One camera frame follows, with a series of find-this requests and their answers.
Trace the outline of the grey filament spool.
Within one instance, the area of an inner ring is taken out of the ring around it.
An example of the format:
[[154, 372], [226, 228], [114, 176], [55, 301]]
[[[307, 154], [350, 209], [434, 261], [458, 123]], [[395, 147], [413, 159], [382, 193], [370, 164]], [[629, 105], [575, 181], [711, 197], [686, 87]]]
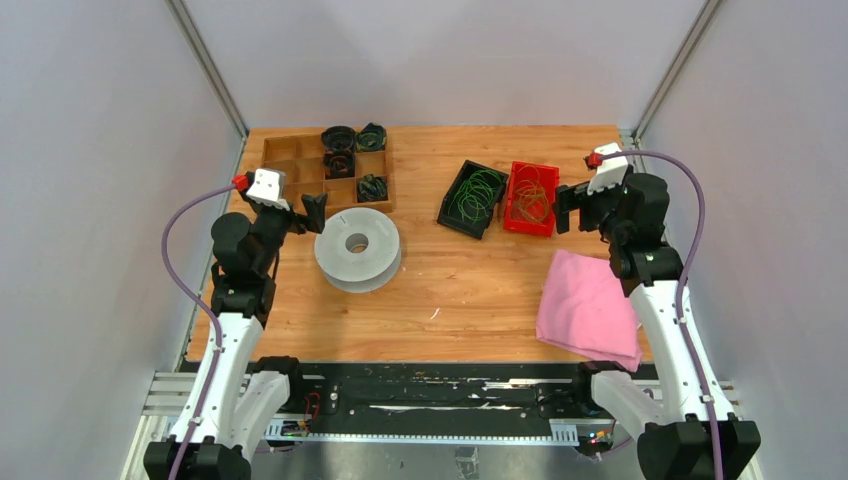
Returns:
[[400, 234], [386, 214], [349, 208], [326, 221], [315, 238], [314, 255], [331, 285], [347, 293], [368, 293], [386, 285], [400, 269]]

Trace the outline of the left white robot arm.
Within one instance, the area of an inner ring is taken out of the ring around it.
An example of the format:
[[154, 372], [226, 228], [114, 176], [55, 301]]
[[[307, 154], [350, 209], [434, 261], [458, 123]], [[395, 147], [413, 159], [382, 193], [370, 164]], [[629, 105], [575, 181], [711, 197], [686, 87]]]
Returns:
[[301, 200], [304, 213], [254, 202], [254, 220], [230, 212], [213, 223], [211, 301], [190, 296], [210, 318], [209, 339], [180, 416], [145, 451], [149, 478], [248, 479], [273, 415], [304, 405], [307, 389], [295, 358], [266, 357], [261, 370], [247, 372], [273, 305], [286, 235], [324, 229], [326, 194]]

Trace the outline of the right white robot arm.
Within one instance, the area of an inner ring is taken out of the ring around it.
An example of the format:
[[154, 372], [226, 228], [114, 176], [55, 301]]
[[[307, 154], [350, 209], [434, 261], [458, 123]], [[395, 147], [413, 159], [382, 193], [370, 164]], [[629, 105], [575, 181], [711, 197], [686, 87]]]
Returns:
[[663, 239], [669, 203], [666, 182], [646, 173], [598, 192], [588, 183], [556, 190], [558, 232], [568, 231], [577, 211], [580, 230], [598, 231], [608, 244], [610, 268], [646, 332], [662, 391], [655, 401], [623, 367], [594, 361], [580, 366], [571, 400], [580, 414], [605, 411], [626, 430], [646, 479], [738, 479], [761, 435], [755, 422], [737, 416], [706, 357], [684, 263]]

